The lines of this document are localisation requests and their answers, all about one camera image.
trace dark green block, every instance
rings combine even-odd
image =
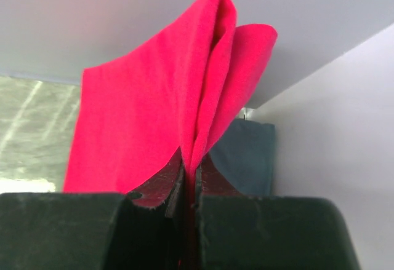
[[[104,269],[121,194],[0,195],[0,269]]]
[[[329,201],[201,196],[203,270],[359,269],[345,222]]]

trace gray floor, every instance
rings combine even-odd
[[[0,77],[0,193],[60,191],[79,87]]]

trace pink cloth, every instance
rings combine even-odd
[[[236,28],[231,0],[197,0],[131,53],[82,77],[65,192],[126,193],[180,146],[187,189],[195,169],[250,99],[276,31]]]

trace white ceiling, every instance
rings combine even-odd
[[[81,70],[123,55],[194,0],[0,0],[0,71],[78,83]],[[279,32],[251,101],[257,106],[394,22],[394,0],[233,0],[238,23]]]

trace gray-blue cloth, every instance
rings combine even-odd
[[[275,155],[275,126],[235,119],[209,151],[216,169],[239,192],[269,196]]]

